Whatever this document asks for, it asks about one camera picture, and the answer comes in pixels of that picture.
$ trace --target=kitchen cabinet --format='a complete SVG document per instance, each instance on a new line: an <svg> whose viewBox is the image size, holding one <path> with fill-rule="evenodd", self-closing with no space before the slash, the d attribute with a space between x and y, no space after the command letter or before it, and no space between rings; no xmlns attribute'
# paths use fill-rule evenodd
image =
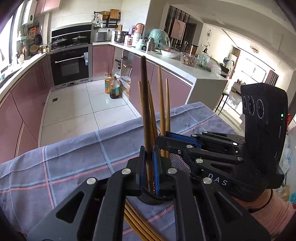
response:
<svg viewBox="0 0 296 241"><path fill-rule="evenodd" d="M113 64L110 65L110 58L112 58L113 62L113 55L114 51L110 51L109 45L93 46L93 80L104 79L106 74L112 73Z"/></svg>
<svg viewBox="0 0 296 241"><path fill-rule="evenodd" d="M186 85L184 82L177 79L175 76L171 75L168 71L161 71L163 78L163 96L165 98L165 79L168 79L169 91L170 91L170 108L179 107L184 105L191 87ZM154 105L154 111L159 112L160 110L160 98L159 98L159 88L158 88L158 71L157 67L154 67L152 80L151 80L151 94Z"/></svg>
<svg viewBox="0 0 296 241"><path fill-rule="evenodd" d="M48 92L40 62L34 65L11 91L17 109L36 141Z"/></svg>
<svg viewBox="0 0 296 241"><path fill-rule="evenodd" d="M155 65L147 61L147 77L148 81L152 80L153 69L156 69ZM133 56L133 69L131 71L131 89L129 100L137 111L142 114L139 86L138 82L141 81L141 57L138 55Z"/></svg>
<svg viewBox="0 0 296 241"><path fill-rule="evenodd" d="M35 15L47 12L59 7L60 0L37 0Z"/></svg>
<svg viewBox="0 0 296 241"><path fill-rule="evenodd" d="M0 163L15 157L22 122L12 94L9 93L8 97L0 104Z"/></svg>
<svg viewBox="0 0 296 241"><path fill-rule="evenodd" d="M36 149L38 147L38 142L32 136L26 124L23 122L22 128L20 130L19 139L17 143L17 149L15 157L20 156L30 150Z"/></svg>

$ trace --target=camera lens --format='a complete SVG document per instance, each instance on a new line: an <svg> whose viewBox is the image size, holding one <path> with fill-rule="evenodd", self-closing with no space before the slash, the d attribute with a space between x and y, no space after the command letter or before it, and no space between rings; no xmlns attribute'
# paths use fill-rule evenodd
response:
<svg viewBox="0 0 296 241"><path fill-rule="evenodd" d="M250 113L251 115L254 114L254 108L255 108L255 106L254 106L254 100L253 100L253 97L252 97L252 96L249 96L249 97L248 97L248 109L249 109L249 113Z"/></svg>
<svg viewBox="0 0 296 241"><path fill-rule="evenodd" d="M264 115L264 106L261 99L257 100L257 115L260 119L262 119Z"/></svg>
<svg viewBox="0 0 296 241"><path fill-rule="evenodd" d="M243 106L244 109L247 108L247 100L246 100L245 96L243 96L243 98L242 98L242 106Z"/></svg>

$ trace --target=ceiling light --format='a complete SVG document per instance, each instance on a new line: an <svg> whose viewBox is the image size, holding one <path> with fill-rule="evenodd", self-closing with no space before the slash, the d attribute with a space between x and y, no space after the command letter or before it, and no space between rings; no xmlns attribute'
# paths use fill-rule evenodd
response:
<svg viewBox="0 0 296 241"><path fill-rule="evenodd" d="M254 45L250 45L250 48L253 50L254 53L259 53L259 49Z"/></svg>

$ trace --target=oven door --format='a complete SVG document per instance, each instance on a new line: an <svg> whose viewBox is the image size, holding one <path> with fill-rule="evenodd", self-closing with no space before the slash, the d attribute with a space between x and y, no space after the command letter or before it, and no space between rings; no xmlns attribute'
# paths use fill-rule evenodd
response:
<svg viewBox="0 0 296 241"><path fill-rule="evenodd" d="M55 86L89 78L88 47L54 53L50 62Z"/></svg>

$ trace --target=pink sleeve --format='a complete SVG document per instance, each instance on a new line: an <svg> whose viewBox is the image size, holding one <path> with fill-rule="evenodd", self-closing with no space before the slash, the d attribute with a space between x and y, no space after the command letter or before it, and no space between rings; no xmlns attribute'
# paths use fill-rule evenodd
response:
<svg viewBox="0 0 296 241"><path fill-rule="evenodd" d="M274 240L284 230L294 213L291 202L284 202L273 192L270 202L251 215L268 230L271 239Z"/></svg>

